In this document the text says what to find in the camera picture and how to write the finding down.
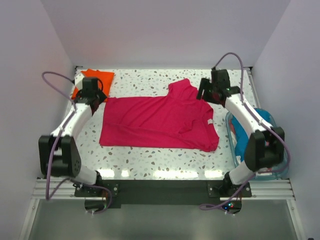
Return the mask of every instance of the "white wall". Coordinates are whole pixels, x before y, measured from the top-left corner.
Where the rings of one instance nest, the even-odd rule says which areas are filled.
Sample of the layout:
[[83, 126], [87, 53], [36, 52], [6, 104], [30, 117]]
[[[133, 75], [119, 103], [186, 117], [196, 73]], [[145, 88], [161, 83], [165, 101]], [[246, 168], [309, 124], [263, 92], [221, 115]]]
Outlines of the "white wall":
[[314, 239], [320, 239], [319, 9], [318, 0], [291, 0], [253, 67], [262, 107], [285, 130], [298, 210]]
[[16, 240], [40, 173], [38, 139], [58, 125], [66, 102], [41, 73], [71, 77], [73, 68], [39, 0], [1, 0], [0, 31], [0, 238]]
[[[226, 52], [253, 66], [290, 0], [41, 0], [75, 65], [209, 68]], [[224, 62], [239, 68], [236, 58]]]

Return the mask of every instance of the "red garment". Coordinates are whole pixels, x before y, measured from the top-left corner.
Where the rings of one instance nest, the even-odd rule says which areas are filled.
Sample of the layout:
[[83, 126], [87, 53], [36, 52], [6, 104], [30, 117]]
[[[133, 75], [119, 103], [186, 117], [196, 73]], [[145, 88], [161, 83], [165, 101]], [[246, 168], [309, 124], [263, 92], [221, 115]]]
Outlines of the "red garment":
[[216, 150], [214, 110], [197, 100], [189, 79], [169, 84], [167, 96], [110, 97], [105, 104], [102, 146]]

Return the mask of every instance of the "terrazzo pattern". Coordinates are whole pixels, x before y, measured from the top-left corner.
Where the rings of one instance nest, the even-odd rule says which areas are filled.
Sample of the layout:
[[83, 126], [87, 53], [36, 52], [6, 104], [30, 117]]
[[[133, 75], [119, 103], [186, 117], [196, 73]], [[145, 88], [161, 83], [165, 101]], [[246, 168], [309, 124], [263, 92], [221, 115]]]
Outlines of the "terrazzo pattern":
[[[170, 83], [188, 78], [191, 85], [198, 88], [201, 78], [211, 76], [209, 69], [100, 70], [115, 73], [109, 95], [117, 98], [165, 96]], [[241, 72], [228, 72], [231, 85], [239, 86]], [[255, 107], [256, 102], [247, 72], [244, 73], [243, 91], [249, 103]], [[210, 105], [214, 109], [214, 128], [220, 137], [215, 152], [181, 148], [102, 147], [99, 145], [105, 107], [105, 103], [102, 103], [76, 140], [82, 164], [98, 170], [103, 179], [223, 179], [224, 174], [234, 168], [225, 123], [228, 111], [222, 106]]]

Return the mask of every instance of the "gray floor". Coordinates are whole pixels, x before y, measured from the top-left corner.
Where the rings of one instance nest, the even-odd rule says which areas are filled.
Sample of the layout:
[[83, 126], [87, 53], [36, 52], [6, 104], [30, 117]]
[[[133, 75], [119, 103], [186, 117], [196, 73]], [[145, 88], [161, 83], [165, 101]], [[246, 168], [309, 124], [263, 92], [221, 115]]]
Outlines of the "gray floor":
[[42, 201], [31, 240], [296, 240], [285, 201], [245, 201], [236, 216], [197, 206], [124, 205], [92, 217], [83, 200]]

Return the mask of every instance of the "metal frame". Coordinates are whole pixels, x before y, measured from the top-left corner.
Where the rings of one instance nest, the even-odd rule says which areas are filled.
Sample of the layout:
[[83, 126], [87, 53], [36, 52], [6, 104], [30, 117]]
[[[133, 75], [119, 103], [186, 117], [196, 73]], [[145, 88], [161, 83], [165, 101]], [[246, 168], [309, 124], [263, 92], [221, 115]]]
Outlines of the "metal frame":
[[[261, 107], [259, 99], [257, 97], [256, 88], [253, 82], [252, 74], [249, 69], [246, 69], [249, 76], [249, 81], [252, 86], [254, 98], [258, 108]], [[50, 184], [50, 191], [52, 191], [62, 178], [52, 178]], [[302, 225], [301, 218], [299, 216], [294, 192], [290, 180], [271, 180], [271, 181], [251, 181], [250, 182], [252, 197], [244, 197], [243, 201], [255, 201], [255, 200], [286, 200], [288, 210], [290, 212], [291, 220], [298, 240], [307, 240], [306, 234]], [[36, 213], [38, 210], [40, 200], [45, 199], [46, 180], [38, 179], [36, 181], [31, 202], [27, 211], [27, 215], [22, 226], [19, 240], [28, 240], [34, 224]], [[60, 200], [94, 200], [100, 199], [100, 197], [75, 197], [75, 187], [71, 182], [65, 182], [61, 185], [59, 190], [55, 193], [52, 199]], [[221, 197], [221, 201], [227, 200], [227, 197]]]

